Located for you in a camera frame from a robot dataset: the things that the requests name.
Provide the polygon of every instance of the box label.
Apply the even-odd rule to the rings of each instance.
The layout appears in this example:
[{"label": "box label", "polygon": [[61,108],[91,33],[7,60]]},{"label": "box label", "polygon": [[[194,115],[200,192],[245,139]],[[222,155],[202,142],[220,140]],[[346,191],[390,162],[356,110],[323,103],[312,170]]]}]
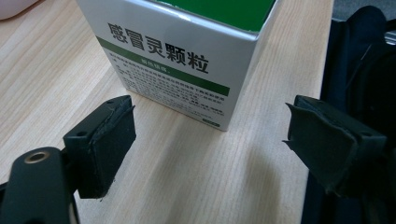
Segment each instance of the box label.
[{"label": "box label", "polygon": [[222,120],[230,88],[176,70],[97,37],[125,88],[207,124]]}]

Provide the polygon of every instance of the wood grain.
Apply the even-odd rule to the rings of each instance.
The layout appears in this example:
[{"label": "wood grain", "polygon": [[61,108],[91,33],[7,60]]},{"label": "wood grain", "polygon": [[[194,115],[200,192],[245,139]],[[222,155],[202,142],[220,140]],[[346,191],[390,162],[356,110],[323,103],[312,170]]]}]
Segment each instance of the wood grain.
[{"label": "wood grain", "polygon": [[87,223],[299,223],[307,170],[287,138],[296,94],[318,97],[332,1],[279,1],[228,132],[125,90],[75,1],[0,21],[0,182],[12,162],[130,94],[137,138]]}]

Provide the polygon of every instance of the green box top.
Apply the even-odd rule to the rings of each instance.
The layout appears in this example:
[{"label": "green box top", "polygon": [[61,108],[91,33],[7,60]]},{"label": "green box top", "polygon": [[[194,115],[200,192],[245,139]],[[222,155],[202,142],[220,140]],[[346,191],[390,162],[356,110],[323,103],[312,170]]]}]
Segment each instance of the green box top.
[{"label": "green box top", "polygon": [[259,32],[276,0],[157,0],[242,30]]}]

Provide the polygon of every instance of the medicine box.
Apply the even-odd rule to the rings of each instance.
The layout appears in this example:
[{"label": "medicine box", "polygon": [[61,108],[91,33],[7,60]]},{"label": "medicine box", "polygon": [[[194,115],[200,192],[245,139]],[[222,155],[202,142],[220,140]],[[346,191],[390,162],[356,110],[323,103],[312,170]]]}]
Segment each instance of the medicine box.
[{"label": "medicine box", "polygon": [[275,0],[78,4],[126,89],[226,131]]}]

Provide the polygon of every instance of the clamp jaw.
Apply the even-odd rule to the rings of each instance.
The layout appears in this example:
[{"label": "clamp jaw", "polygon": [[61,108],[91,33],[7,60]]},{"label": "clamp jaw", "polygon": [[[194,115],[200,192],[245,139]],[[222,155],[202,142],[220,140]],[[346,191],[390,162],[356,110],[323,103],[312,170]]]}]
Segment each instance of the clamp jaw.
[{"label": "clamp jaw", "polygon": [[367,223],[393,223],[396,148],[331,105],[296,96],[285,141],[328,194],[356,198]]},{"label": "clamp jaw", "polygon": [[74,192],[104,197],[136,139],[131,97],[106,101],[64,136],[65,149],[18,157],[0,185],[0,223],[79,223]]}]

